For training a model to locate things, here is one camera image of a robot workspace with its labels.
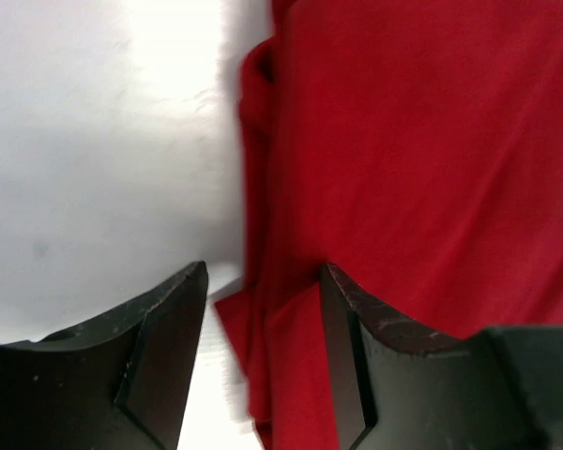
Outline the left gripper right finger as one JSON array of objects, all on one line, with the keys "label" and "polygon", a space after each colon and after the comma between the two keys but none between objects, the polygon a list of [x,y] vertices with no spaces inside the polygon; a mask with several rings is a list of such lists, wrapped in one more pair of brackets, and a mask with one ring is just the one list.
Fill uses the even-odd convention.
[{"label": "left gripper right finger", "polygon": [[360,320],[336,265],[322,267],[319,288],[338,443],[357,449],[378,419]]}]

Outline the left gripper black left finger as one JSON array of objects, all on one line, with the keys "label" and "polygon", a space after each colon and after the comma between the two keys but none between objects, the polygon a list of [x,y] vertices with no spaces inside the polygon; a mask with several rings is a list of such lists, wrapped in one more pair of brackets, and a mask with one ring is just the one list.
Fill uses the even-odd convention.
[{"label": "left gripper black left finger", "polygon": [[208,273],[194,262],[146,311],[114,405],[158,449],[176,449],[205,315]]}]

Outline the red t shirt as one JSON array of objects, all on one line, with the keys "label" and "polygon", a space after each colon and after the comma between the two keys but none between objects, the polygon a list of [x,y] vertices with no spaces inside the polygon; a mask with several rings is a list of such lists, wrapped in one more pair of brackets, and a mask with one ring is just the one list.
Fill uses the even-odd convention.
[{"label": "red t shirt", "polygon": [[275,1],[246,57],[245,288],[267,449],[334,449],[317,279],[463,338],[563,324],[563,1]]}]

